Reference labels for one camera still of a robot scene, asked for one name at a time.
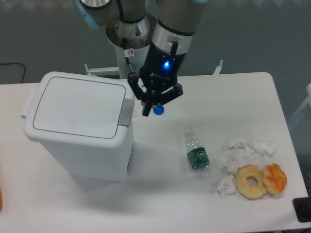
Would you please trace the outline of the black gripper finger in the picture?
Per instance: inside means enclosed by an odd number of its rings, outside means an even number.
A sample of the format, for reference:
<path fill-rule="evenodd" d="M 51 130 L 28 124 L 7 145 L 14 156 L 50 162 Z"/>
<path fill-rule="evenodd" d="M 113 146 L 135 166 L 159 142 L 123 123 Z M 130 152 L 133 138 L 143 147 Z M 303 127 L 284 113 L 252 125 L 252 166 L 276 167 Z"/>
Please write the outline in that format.
<path fill-rule="evenodd" d="M 156 108 L 159 104 L 165 105 L 183 94 L 182 85 L 177 83 L 166 92 L 157 90 L 152 91 L 152 108 Z"/>
<path fill-rule="evenodd" d="M 143 91 L 142 88 L 139 86 L 139 79 L 142 80 L 146 91 Z M 139 76 L 139 73 L 130 72 L 128 74 L 127 81 L 132 88 L 132 91 L 135 94 L 136 98 L 141 101 L 141 105 L 143 106 L 142 115 L 148 117 L 150 110 L 153 106 L 152 88 L 149 78 L 141 78 Z"/>

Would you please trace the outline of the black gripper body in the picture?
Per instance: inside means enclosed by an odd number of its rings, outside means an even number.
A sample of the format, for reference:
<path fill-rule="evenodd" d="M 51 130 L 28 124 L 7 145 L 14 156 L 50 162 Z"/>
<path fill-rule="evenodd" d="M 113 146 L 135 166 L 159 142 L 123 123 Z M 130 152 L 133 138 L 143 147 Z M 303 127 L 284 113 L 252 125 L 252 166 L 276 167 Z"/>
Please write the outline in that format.
<path fill-rule="evenodd" d="M 161 50 L 154 43 L 150 44 L 144 65 L 139 71 L 148 94 L 162 94 L 178 86 L 177 74 L 185 58 L 178 54 L 178 43 L 173 43 L 168 51 Z"/>

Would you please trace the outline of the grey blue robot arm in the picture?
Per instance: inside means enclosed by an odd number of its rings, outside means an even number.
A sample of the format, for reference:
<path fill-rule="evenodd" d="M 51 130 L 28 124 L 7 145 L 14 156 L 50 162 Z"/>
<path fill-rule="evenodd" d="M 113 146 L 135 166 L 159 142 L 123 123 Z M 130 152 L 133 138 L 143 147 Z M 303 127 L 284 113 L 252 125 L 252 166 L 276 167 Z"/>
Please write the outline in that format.
<path fill-rule="evenodd" d="M 143 0 L 79 0 L 93 28 L 105 26 L 114 45 L 120 77 L 127 79 L 142 114 L 183 93 L 179 69 L 207 5 L 205 0 L 162 0 L 155 18 Z"/>

